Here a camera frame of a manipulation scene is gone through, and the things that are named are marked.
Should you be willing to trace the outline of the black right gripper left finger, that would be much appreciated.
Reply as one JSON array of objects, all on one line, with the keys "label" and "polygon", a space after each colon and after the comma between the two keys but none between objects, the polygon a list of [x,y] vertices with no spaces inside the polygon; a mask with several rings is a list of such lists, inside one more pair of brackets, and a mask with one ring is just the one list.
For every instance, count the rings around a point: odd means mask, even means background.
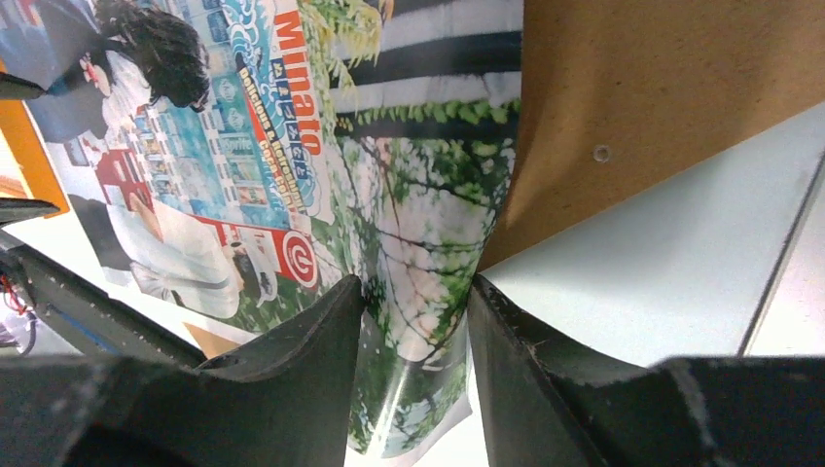
[{"label": "black right gripper left finger", "polygon": [[364,310],[349,275],[189,370],[135,357],[1,362],[5,466],[341,466]]}]

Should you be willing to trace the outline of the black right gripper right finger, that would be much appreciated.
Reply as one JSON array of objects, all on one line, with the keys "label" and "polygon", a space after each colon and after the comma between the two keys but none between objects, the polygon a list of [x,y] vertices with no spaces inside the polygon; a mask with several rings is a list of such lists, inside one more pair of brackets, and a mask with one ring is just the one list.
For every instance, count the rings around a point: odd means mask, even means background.
[{"label": "black right gripper right finger", "polygon": [[468,303],[492,466],[820,466],[820,357],[638,367],[563,334],[483,277]]}]

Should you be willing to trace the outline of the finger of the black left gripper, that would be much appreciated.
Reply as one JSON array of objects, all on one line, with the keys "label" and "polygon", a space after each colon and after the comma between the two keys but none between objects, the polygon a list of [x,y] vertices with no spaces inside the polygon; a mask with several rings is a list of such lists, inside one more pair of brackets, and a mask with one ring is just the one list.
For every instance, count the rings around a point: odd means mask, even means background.
[{"label": "finger of the black left gripper", "polygon": [[47,92],[38,84],[14,76],[12,74],[0,73],[0,99],[1,100],[29,100],[45,95]]}]

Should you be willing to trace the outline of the colourful printed photo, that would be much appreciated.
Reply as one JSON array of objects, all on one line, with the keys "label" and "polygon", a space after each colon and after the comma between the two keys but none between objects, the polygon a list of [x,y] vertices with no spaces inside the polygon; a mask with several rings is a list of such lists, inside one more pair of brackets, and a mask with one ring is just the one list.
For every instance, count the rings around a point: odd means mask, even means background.
[{"label": "colourful printed photo", "polygon": [[78,224],[51,253],[207,355],[347,275],[347,462],[470,412],[464,313],[513,174],[520,1],[5,1],[4,69]]}]

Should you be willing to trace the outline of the orange wooden picture frame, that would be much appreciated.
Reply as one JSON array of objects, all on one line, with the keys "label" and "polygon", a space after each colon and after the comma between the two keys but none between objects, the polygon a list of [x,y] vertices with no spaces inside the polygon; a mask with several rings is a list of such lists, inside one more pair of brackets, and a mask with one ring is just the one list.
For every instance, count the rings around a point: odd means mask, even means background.
[{"label": "orange wooden picture frame", "polygon": [[1,100],[1,197],[40,199],[70,211],[45,144],[20,100]]}]

